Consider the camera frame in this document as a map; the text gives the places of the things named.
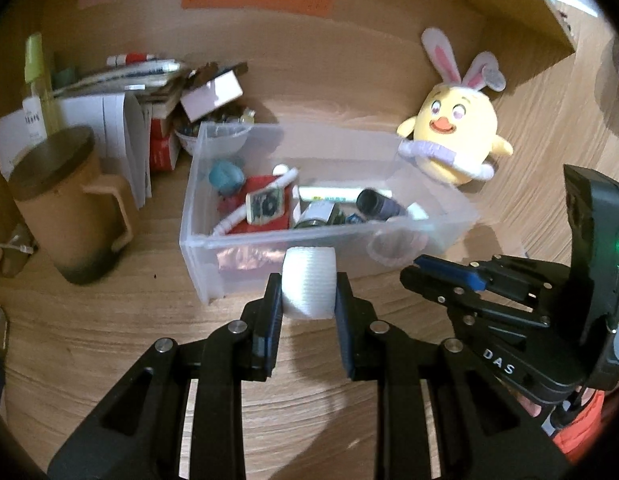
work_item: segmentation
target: clear storage container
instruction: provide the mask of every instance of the clear storage container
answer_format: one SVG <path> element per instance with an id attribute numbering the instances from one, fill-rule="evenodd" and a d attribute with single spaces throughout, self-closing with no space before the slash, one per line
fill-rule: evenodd
<path id="1" fill-rule="evenodd" d="M 281 271 L 290 247 L 333 247 L 338 270 L 350 278 L 409 265 L 422 253 L 446 251 L 477 221 L 477 211 L 455 187 L 433 181 L 399 156 L 400 141 L 387 132 L 329 124 L 202 124 L 180 233 L 201 301 L 264 290 L 269 274 Z M 271 175 L 279 164 L 298 168 L 299 186 L 390 190 L 405 207 L 417 203 L 427 218 L 210 236 L 222 219 L 220 197 L 208 181 L 219 158 L 238 164 L 246 176 Z"/>

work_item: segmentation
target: mug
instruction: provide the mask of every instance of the mug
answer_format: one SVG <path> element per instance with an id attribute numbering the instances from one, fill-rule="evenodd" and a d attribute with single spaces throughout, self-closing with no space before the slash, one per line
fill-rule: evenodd
<path id="1" fill-rule="evenodd" d="M 8 187 L 39 246 L 71 283 L 102 277 L 134 237 L 129 182 L 101 173 L 88 126 L 55 133 L 16 165 Z"/>

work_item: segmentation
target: plush toy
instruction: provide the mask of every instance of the plush toy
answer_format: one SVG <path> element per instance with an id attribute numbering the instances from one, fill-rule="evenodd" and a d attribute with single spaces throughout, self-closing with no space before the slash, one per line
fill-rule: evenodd
<path id="1" fill-rule="evenodd" d="M 398 127 L 398 135 L 406 137 L 399 153 L 416 158 L 422 170 L 447 184 L 490 180 L 494 168 L 485 163 L 487 156 L 513 153 L 512 145 L 496 135 L 496 112 L 480 91 L 485 86 L 505 89 L 498 61 L 491 52 L 481 52 L 461 80 L 443 31 L 428 28 L 421 40 L 443 83 L 433 88 L 417 116 Z"/>

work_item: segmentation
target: orange cloth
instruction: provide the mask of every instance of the orange cloth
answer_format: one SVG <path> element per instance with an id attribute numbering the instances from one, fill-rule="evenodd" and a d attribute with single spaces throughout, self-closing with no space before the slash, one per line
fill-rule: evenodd
<path id="1" fill-rule="evenodd" d="M 554 437 L 554 444 L 575 463 L 592 447 L 601 432 L 601 412 L 605 392 L 597 391 L 574 421 Z"/>

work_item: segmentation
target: wooden table surface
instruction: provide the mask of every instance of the wooden table surface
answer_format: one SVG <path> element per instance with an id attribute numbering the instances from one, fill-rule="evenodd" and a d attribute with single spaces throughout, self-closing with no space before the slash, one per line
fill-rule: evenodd
<path id="1" fill-rule="evenodd" d="M 563 59 L 537 35 L 507 24 L 479 37 L 485 20 L 462 0 L 339 0 L 334 20 L 185 12 L 179 1 L 126 0 L 78 11 L 76 0 L 15 0 L 0 22 L 0 115 L 18 106 L 22 42 L 41 28 L 62 62 L 83 68 L 135 50 L 220 60 L 226 52 L 226 59 L 248 59 L 248 90 L 277 116 L 391 131 L 435 82 L 433 72 L 422 81 L 413 74 L 427 63 L 418 36 L 436 16 L 460 65 L 468 66 L 479 46 L 497 53 L 511 85 L 496 102 L 500 134 L 516 150 L 499 162 L 492 182 L 465 190 L 485 217 L 450 258 L 527 250 L 567 263 L 561 164 L 619 179 L 619 89 L 612 34 L 602 20 L 570 9 L 577 53 Z M 157 338 L 204 338 L 259 296 L 198 301 L 178 247 L 189 160 L 183 154 L 174 173 L 153 179 L 139 235 L 100 282 L 70 285 L 42 252 L 18 277 L 0 280 L 10 318 L 8 421 L 41 466 Z M 451 335 L 445 309 L 404 290 L 396 272 L 355 280 L 353 290 L 412 336 L 439 342 Z M 375 420 L 375 387 L 346 380 L 334 322 L 285 320 L 272 379 L 244 384 L 248 476 L 371 478 Z"/>

